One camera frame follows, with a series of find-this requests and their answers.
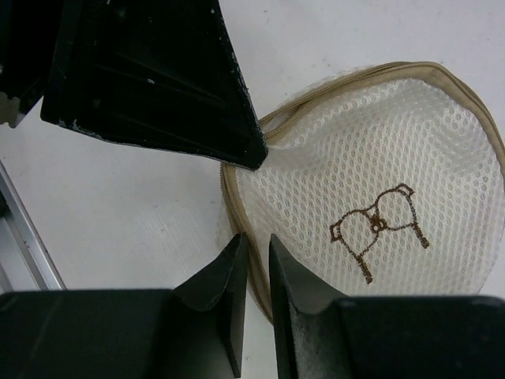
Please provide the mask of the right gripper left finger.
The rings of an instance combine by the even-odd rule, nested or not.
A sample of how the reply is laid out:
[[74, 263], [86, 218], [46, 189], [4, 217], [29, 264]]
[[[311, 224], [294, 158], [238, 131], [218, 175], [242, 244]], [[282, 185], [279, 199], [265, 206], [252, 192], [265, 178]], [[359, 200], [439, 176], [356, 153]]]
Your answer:
[[235, 235], [209, 265], [174, 290], [172, 378], [239, 378], [249, 239]]

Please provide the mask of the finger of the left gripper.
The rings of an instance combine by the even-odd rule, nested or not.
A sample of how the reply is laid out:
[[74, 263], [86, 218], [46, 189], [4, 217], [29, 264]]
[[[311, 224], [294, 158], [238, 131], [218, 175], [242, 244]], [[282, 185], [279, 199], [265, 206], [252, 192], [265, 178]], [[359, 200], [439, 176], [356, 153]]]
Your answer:
[[67, 1], [41, 117], [250, 170], [267, 146], [217, 1]]

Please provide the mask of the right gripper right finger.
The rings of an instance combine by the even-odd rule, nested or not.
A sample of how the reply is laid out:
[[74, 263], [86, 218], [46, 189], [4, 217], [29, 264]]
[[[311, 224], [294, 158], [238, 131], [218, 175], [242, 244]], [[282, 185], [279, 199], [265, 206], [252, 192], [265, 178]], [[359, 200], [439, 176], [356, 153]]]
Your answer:
[[271, 235], [269, 277], [279, 378], [352, 378], [338, 300], [343, 294], [311, 272]]

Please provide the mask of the white mesh laundry bag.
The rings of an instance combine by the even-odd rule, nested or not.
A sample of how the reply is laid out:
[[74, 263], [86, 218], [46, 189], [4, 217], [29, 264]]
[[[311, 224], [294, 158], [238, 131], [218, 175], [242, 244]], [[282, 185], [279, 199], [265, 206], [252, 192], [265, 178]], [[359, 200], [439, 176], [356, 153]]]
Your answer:
[[323, 81], [260, 122], [268, 155], [224, 163], [230, 228], [251, 242], [249, 282], [271, 317], [268, 245], [345, 295], [466, 295], [504, 233], [504, 144], [479, 96], [434, 62]]

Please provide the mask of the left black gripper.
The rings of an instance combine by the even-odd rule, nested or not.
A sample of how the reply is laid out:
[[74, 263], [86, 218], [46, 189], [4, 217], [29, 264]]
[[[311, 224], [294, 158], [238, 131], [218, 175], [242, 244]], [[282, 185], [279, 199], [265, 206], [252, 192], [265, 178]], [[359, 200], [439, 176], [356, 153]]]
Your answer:
[[15, 128], [43, 96], [63, 1], [1, 1], [1, 124]]

